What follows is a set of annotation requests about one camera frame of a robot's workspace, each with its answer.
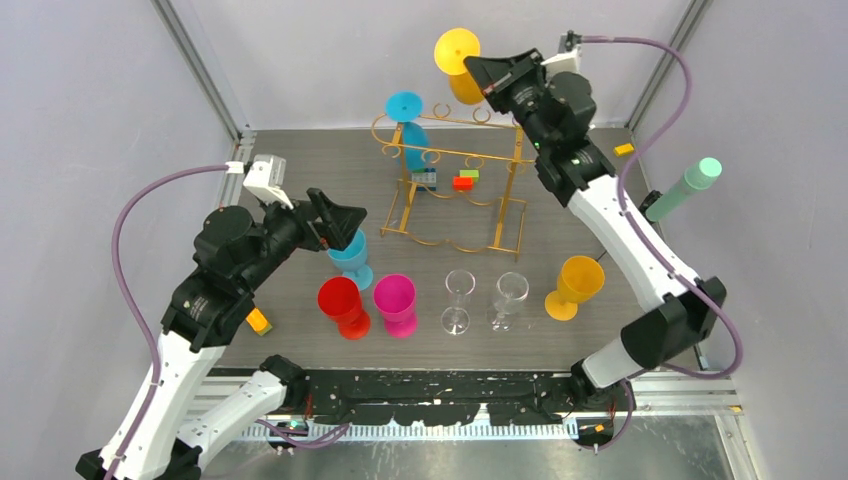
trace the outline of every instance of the gold wire rack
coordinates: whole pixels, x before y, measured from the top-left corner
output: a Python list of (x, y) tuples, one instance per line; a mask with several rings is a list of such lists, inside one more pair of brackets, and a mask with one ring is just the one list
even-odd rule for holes
[[(482, 117), (481, 112), (486, 114), (485, 118), (479, 118), (479, 117)], [(381, 119), (386, 117), (386, 114), (384, 113), (384, 114), (378, 116), (371, 123), (371, 135), (374, 137), (375, 140), (377, 140), (378, 142), (383, 144), (383, 147), (382, 147), (383, 154), (388, 155), (391, 158), (400, 157), (400, 165), (401, 165), (401, 178), (399, 178), (397, 180), (397, 187), (395, 189), (394, 198), (392, 199), (392, 206), (389, 208), (389, 214), (386, 216), (386, 223), (383, 225), (382, 228), (380, 228), (380, 236), (381, 237), (385, 236), (386, 232), (399, 233), (401, 235), (408, 236), (409, 238), (411, 238), (415, 242), (420, 243), (421, 245), (435, 247), (435, 246), (447, 243), (447, 244), (453, 246), (455, 249), (459, 250), (460, 252), (466, 252), (466, 253), (479, 253), (479, 252), (482, 252), (484, 250), (495, 250), (495, 251), (498, 251), (498, 252), (512, 253), (512, 254), (515, 255), (515, 260), (518, 261), (518, 256), (521, 254), (521, 237), (524, 234), (524, 214), (527, 210), (527, 201), (526, 200), (520, 200), (520, 199), (517, 199), (517, 198), (512, 198), (510, 196), (510, 194), (511, 194), (511, 191), (512, 191), (512, 183), (515, 180), (515, 176), (516, 175), (523, 175), (525, 173), (525, 171), (527, 170), (527, 164), (533, 163), (533, 160), (521, 158), (522, 146), (523, 146), (523, 143), (524, 143), (524, 131), (521, 129), (521, 127), (519, 127), (515, 123), (513, 123), (512, 125), (499, 125), (499, 124), (489, 123), (491, 118), (492, 118), (492, 113), (489, 112), (488, 110), (482, 109), (481, 107), (477, 107), (476, 109), (474, 109), (474, 111), (471, 115), (471, 118), (473, 120), (462, 120), (462, 119), (457, 119), (457, 118), (451, 118), (450, 114), (451, 114), (450, 105), (437, 103), (436, 105), (433, 106), (432, 115), (420, 115), (420, 118), (425, 118), (425, 119), (429, 119), (429, 120), (436, 120), (436, 121), (440, 121), (440, 122), (465, 124), (465, 125), (479, 125), (479, 126), (486, 126), (486, 127), (512, 129), (512, 130), (515, 131), (515, 144), (514, 144), (514, 148), (513, 148), (513, 152), (512, 152), (512, 157), (498, 156), (498, 155), (485, 155), (485, 154), (481, 154), (481, 153), (464, 152), (464, 151), (459, 151), (459, 150), (447, 150), (447, 149), (436, 148), (436, 147), (419, 147), (419, 146), (415, 146), (415, 145), (407, 145), (403, 142), (403, 123), (397, 123), (397, 125), (395, 126), (394, 134), (392, 135), (392, 139), (390, 141), (386, 141), (386, 140), (380, 138), (377, 135), (377, 131), (376, 131), (377, 123)], [(481, 201), (472, 199), (464, 191), (454, 192), (453, 194), (450, 194), (450, 195), (444, 195), (444, 194), (436, 193), (436, 192), (430, 190), (429, 188), (426, 188), (426, 185), (414, 182), (411, 179), (410, 172), (408, 171), (408, 169), (406, 167), (406, 153), (405, 153), (406, 149), (422, 150), (422, 153), (421, 153), (422, 158), (424, 160), (428, 161), (430, 164), (433, 164), (433, 165), (439, 163), (439, 161), (442, 159), (442, 154), (465, 157), (465, 162), (464, 162), (465, 167), (466, 168), (474, 168), (474, 169), (483, 168), (483, 166), (485, 166), (487, 160), (506, 161), (506, 162), (508, 162), (506, 164), (506, 168), (507, 168), (507, 171), (509, 172), (509, 176), (507, 177), (506, 187), (504, 189), (504, 194), (503, 194), (503, 196), (495, 198), (495, 199), (490, 200), (488, 202), (481, 202)], [(477, 164), (475, 166), (472, 166), (472, 159), (476, 160)], [(457, 197), (463, 197), (463, 198), (465, 198), (465, 200), (467, 200), (472, 205), (476, 205), (476, 206), (480, 206), (480, 207), (491, 206), (491, 205), (494, 205), (495, 202), (500, 202), (500, 207), (499, 207), (499, 210), (498, 210), (498, 222), (497, 222), (497, 226), (495, 227), (495, 234), (494, 234), (494, 238), (492, 239), (492, 242), (489, 243), (488, 245), (485, 245), (485, 246), (482, 246), (482, 247), (473, 248), (473, 247), (466, 247), (466, 246), (460, 245), (459, 243), (457, 243), (456, 241), (454, 241), (450, 238), (445, 238), (445, 239), (440, 240), (440, 241), (431, 242), (431, 241), (422, 240), (422, 239), (416, 237), (414, 234), (412, 234), (407, 229), (407, 227), (408, 227), (408, 224), (409, 224), (409, 215), (412, 211), (413, 205), (415, 204), (415, 194), (418, 191), (419, 186), (425, 187), (422, 191), (426, 191), (427, 193), (429, 193), (433, 197), (443, 199), (443, 200), (447, 200), (447, 199), (451, 199), (451, 198), (457, 198)], [(398, 204), (398, 197), (403, 198), (403, 214), (401, 215), (400, 225), (397, 228), (392, 228), (392, 227), (389, 226), (389, 222), (391, 221), (391, 219), (394, 216), (395, 207)], [(521, 208), (521, 217), (520, 217), (519, 226), (518, 226), (518, 238), (515, 242), (514, 248), (510, 248), (510, 247), (504, 246), (502, 244), (502, 240), (503, 240), (502, 237), (503, 237), (503, 231), (504, 231), (504, 219), (506, 218), (506, 212), (507, 212), (507, 209), (509, 208), (510, 203), (520, 205), (520, 208)]]

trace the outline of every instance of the green cap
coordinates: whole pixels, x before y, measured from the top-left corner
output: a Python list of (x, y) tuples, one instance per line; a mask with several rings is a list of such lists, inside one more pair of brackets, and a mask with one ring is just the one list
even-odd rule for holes
[(721, 175), (721, 162), (707, 157), (686, 169), (683, 182), (692, 190), (706, 190), (715, 183), (719, 175)]

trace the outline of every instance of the building block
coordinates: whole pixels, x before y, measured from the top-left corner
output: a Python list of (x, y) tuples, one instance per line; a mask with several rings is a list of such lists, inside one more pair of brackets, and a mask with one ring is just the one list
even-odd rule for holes
[(474, 179), (474, 183), (477, 183), (480, 180), (480, 170), (460, 170), (460, 177), (471, 177)]
[(258, 335), (265, 335), (268, 333), (273, 326), (271, 322), (265, 318), (265, 315), (259, 311), (258, 308), (254, 308), (252, 312), (247, 315), (247, 323), (250, 324), (250, 328), (253, 329)]
[(635, 148), (633, 148), (632, 143), (625, 143), (624, 145), (619, 145), (615, 147), (615, 156), (623, 157), (625, 155), (633, 153), (633, 150), (635, 150)]
[(474, 179), (471, 177), (453, 177), (453, 189), (456, 191), (471, 190), (474, 188)]
[(425, 190), (430, 190), (431, 192), (436, 191), (436, 169), (435, 168), (422, 168), (421, 170), (416, 170), (412, 173), (411, 179), (413, 182), (418, 183), (418, 187), (416, 191), (423, 192)]

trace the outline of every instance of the red cup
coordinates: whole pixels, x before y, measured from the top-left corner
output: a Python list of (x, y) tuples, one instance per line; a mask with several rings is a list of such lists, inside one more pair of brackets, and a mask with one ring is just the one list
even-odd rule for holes
[(333, 277), (318, 290), (318, 308), (336, 322), (339, 334), (348, 340), (358, 340), (368, 334), (371, 318), (362, 308), (362, 297), (353, 280)]

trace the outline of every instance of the white wall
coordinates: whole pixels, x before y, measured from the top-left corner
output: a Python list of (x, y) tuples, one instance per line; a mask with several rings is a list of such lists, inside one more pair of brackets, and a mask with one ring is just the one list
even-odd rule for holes
[[(296, 129), (369, 126), (398, 90), (417, 92), (425, 105), (460, 107), (433, 61), (436, 40), (453, 27), (475, 32), (486, 56), (533, 47), (550, 56), (569, 29), (668, 40), (688, 3), (179, 0), (175, 5), (205, 61), (215, 67), (216, 83), (235, 97), (232, 109), (243, 112), (253, 129)], [(587, 48), (585, 74), (595, 89), (598, 123), (629, 118), (658, 59), (640, 47)], [(471, 109), (455, 112), (470, 118)]]
[[(692, 103), (648, 154), (660, 190), (703, 156), (723, 176), (664, 222), (669, 243), (728, 287), (746, 347), (734, 376), (767, 479), (845, 478), (848, 413), (848, 4), (715, 2), (684, 52)], [(673, 111), (672, 75), (638, 138)], [(705, 342), (718, 365), (726, 332)]]
[[(75, 478), (149, 363), (112, 276), (115, 217), (231, 143), (149, 1), (6, 2), (0, 59), (0, 478)], [(153, 325), (220, 181), (165, 187), (126, 225), (124, 268)]]

